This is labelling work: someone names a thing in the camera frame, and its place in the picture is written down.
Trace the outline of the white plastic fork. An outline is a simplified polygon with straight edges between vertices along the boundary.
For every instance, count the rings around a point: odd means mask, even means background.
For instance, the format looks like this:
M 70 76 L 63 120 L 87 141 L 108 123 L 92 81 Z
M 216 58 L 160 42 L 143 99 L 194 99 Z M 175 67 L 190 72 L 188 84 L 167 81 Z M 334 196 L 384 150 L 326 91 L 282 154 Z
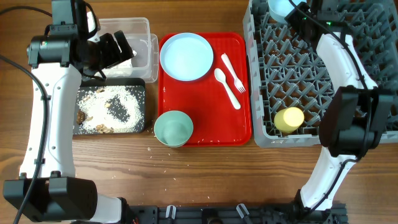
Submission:
M 231 61 L 229 60 L 229 57 L 227 56 L 226 53 L 223 53 L 221 55 L 221 59 L 223 61 L 223 63 L 225 64 L 226 68 L 228 69 L 228 71 L 230 72 L 230 74 L 233 77 L 234 80 L 234 86 L 235 88 L 240 92 L 240 93 L 244 93 L 246 91 L 242 81 L 238 78 L 232 64 Z

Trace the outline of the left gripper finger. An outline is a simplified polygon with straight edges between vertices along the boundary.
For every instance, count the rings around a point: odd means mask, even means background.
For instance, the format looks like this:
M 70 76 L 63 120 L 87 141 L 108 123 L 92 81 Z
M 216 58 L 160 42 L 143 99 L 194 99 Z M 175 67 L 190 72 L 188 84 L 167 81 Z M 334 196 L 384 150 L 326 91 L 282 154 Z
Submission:
M 129 45 L 126 36 L 124 35 L 124 32 L 119 30 L 114 33 L 114 36 L 121 49 L 121 60 L 125 61 L 133 58 L 134 57 L 133 50 Z
M 122 62 L 122 53 L 118 42 L 121 40 L 121 32 L 115 32 L 114 37 L 105 33 L 100 37 L 101 68 L 111 68 Z

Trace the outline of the white plastic spoon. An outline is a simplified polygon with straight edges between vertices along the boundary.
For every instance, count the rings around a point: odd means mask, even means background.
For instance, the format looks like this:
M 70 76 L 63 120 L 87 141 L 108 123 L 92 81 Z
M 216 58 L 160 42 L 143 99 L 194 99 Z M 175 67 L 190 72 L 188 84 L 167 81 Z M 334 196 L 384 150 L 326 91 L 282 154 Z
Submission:
M 216 80 L 224 86 L 225 91 L 229 97 L 229 100 L 230 100 L 233 108 L 236 110 L 240 110 L 241 105 L 240 105 L 238 99 L 235 97 L 232 90 L 230 89 L 230 87 L 228 86 L 228 84 L 226 82 L 226 75 L 224 74 L 224 72 L 220 68 L 216 68 L 214 71 L 214 74 L 215 74 Z

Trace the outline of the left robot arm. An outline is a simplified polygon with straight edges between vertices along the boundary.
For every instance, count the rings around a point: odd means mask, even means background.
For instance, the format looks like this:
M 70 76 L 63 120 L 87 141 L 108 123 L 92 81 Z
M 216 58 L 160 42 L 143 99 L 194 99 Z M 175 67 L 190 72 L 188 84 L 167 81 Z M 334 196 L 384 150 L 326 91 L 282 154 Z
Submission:
M 19 177 L 3 185 L 18 217 L 32 222 L 137 223 L 122 197 L 98 193 L 75 175 L 72 136 L 82 81 L 104 81 L 103 70 L 133 57 L 124 34 L 97 36 L 98 22 L 85 1 L 53 1 L 52 23 L 33 37 L 24 69 L 33 81 L 29 142 Z

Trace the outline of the small light blue bowl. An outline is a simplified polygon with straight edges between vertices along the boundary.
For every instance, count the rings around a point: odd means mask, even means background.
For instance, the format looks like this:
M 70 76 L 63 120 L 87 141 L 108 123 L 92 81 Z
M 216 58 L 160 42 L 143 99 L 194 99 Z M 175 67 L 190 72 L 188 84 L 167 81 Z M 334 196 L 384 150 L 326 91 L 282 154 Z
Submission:
M 304 7 L 308 4 L 306 0 L 291 0 L 297 7 Z M 273 20 L 280 24 L 293 24 L 303 18 L 303 15 L 298 12 L 289 0 L 268 0 L 269 13 Z

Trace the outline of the mint green bowl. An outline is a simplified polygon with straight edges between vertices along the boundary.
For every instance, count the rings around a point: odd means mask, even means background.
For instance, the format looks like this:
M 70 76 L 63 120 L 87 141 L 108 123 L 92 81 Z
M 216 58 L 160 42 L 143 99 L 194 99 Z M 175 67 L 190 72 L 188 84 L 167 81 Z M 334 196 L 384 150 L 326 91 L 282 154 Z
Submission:
M 193 134 L 193 121 L 182 111 L 168 111 L 156 119 L 154 134 L 168 147 L 181 147 Z

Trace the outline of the light blue plate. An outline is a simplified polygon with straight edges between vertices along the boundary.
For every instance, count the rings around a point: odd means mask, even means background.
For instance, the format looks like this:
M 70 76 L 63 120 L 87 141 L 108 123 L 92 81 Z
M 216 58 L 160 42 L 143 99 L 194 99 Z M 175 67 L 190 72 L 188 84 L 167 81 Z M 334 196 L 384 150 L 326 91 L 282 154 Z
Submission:
M 171 78 L 190 82 L 210 70 L 214 52 L 210 43 L 201 35 L 179 33 L 167 39 L 160 50 L 160 65 Z

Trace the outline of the white napkin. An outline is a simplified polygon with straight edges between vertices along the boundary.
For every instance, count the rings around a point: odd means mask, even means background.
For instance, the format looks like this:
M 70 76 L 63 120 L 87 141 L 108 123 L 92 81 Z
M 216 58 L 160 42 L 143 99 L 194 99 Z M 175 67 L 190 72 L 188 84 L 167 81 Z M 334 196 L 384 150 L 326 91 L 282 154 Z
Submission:
M 135 66 L 132 64 L 132 60 L 134 58 L 130 58 L 119 65 L 116 65 L 112 68 L 106 68 L 103 70 L 103 73 L 107 77 L 125 77 L 130 76 L 131 73 L 136 69 Z

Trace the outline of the yellow plastic cup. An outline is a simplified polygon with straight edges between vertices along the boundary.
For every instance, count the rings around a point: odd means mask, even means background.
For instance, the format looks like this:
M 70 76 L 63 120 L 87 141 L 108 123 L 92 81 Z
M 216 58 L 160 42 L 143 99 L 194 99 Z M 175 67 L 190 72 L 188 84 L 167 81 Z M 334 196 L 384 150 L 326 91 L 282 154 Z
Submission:
M 274 117 L 275 127 L 283 133 L 292 133 L 304 122 L 304 113 L 298 107 L 280 110 Z

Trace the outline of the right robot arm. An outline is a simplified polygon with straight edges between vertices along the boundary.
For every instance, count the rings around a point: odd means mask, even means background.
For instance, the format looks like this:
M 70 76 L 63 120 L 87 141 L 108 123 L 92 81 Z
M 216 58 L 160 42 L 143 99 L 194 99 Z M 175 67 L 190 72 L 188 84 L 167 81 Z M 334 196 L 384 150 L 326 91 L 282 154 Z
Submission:
M 285 20 L 323 61 L 335 91 L 319 125 L 320 157 L 297 193 L 297 217 L 304 220 L 330 209 L 350 169 L 378 146 L 394 95 L 368 75 L 345 23 L 318 20 L 305 2 L 292 7 Z

